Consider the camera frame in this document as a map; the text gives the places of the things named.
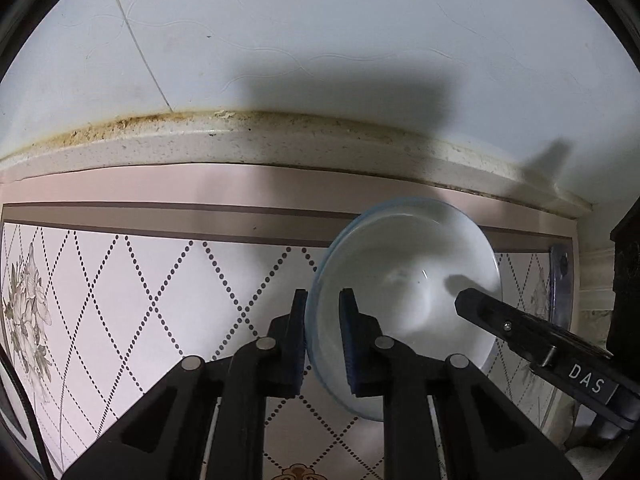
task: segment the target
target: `silver screw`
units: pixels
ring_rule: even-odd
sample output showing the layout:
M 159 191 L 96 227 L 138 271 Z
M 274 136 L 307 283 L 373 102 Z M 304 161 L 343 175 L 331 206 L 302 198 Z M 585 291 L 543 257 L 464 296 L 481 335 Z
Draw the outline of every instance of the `silver screw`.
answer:
M 201 364 L 202 359 L 197 355 L 189 355 L 182 360 L 182 369 L 187 371 L 197 370 Z
M 449 362 L 451 363 L 451 366 L 455 368 L 466 368 L 469 366 L 469 359 L 467 359 L 466 356 L 463 356 L 462 354 L 453 354 L 449 358 Z
M 383 350 L 388 350 L 394 345 L 394 340 L 386 335 L 381 335 L 376 338 L 374 344 Z
M 261 337 L 255 342 L 260 350 L 271 350 L 276 346 L 276 340 L 273 337 Z

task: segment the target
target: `black cable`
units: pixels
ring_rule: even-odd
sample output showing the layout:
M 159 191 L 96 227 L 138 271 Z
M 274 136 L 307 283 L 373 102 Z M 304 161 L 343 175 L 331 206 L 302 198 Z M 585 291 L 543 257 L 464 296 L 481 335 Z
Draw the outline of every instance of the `black cable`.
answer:
M 2 348 L 2 345 L 0 345 L 0 363 L 2 363 L 2 366 L 9 375 L 11 383 L 14 386 L 15 391 L 18 393 L 18 398 L 22 403 L 24 413 L 26 413 L 27 415 L 27 421 L 29 423 L 31 434 L 33 435 L 33 441 L 35 442 L 36 450 L 38 451 L 40 465 L 44 470 L 45 478 L 46 480 L 56 480 L 56 477 L 53 475 L 53 470 L 51 469 L 49 455 L 47 455 L 47 448 L 44 445 L 44 440 L 42 439 L 42 434 L 40 433 L 40 427 L 38 426 L 38 421 L 36 420 L 36 414 L 33 411 L 33 406 L 29 401 L 29 396 L 27 395 L 24 386 L 22 386 L 22 382 L 20 381 L 18 374 L 15 372 L 14 366 L 9 360 L 9 356 L 4 351 L 4 348 Z

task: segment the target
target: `silver rivet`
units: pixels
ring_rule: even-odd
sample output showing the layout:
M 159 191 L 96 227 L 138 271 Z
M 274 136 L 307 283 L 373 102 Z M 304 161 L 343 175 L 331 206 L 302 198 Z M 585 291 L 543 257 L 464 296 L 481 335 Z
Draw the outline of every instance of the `silver rivet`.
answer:
M 449 362 L 451 363 L 451 366 L 455 368 L 466 368 L 469 366 L 469 359 L 467 359 L 466 356 L 463 356 L 462 354 L 453 354 L 449 358 Z
M 183 370 L 197 370 L 202 364 L 202 359 L 197 355 L 189 355 L 182 360 Z
M 376 338 L 374 344 L 383 350 L 388 350 L 394 345 L 394 340 L 386 335 L 381 335 Z
M 276 346 L 276 340 L 273 337 L 261 337 L 255 342 L 260 350 L 271 350 Z

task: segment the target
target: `white wall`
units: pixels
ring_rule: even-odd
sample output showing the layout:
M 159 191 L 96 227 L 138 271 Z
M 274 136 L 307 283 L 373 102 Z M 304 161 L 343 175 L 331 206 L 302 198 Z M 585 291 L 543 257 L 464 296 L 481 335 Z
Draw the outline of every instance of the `white wall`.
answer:
M 0 154 L 219 108 L 404 128 L 589 202 L 640 194 L 640 74 L 585 0 L 62 0 L 0 85 Z

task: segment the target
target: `white bowl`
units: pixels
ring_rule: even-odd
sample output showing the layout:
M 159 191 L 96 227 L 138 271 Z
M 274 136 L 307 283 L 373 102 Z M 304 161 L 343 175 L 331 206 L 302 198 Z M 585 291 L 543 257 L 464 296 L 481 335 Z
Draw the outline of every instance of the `white bowl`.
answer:
M 319 380 L 351 412 L 383 419 L 382 398 L 358 399 L 347 383 L 338 320 L 343 288 L 353 289 L 360 312 L 375 316 L 385 335 L 416 353 L 461 353 L 481 368 L 495 337 L 458 317 L 454 306 L 470 286 L 502 299 L 494 251 L 464 213 L 427 198 L 363 213 L 329 247 L 307 300 L 307 352 Z

